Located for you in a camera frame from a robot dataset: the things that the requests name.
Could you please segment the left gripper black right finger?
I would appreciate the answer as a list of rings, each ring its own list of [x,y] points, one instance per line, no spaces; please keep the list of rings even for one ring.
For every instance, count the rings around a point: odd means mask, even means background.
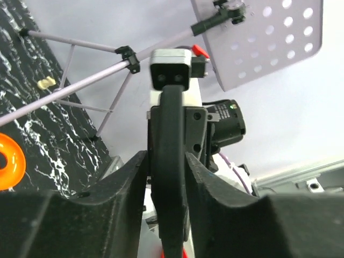
[[[196,257],[343,257],[343,195],[257,198],[185,159]]]

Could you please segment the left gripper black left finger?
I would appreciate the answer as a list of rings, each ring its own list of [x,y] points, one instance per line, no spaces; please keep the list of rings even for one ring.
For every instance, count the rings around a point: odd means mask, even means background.
[[[136,257],[148,157],[66,199],[51,192],[1,194],[1,257]]]

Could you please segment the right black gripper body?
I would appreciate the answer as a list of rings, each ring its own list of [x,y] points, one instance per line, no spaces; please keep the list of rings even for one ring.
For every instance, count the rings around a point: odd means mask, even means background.
[[[168,110],[153,106],[148,112],[148,153],[152,172],[184,168],[185,153],[200,158],[204,152],[208,112],[184,106]]]

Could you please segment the black phone case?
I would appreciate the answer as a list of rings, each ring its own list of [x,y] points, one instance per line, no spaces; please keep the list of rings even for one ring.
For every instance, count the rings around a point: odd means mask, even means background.
[[[152,194],[162,249],[165,257],[182,257],[184,241],[184,209],[182,179],[183,152],[183,87],[167,85],[160,99],[154,151]]]

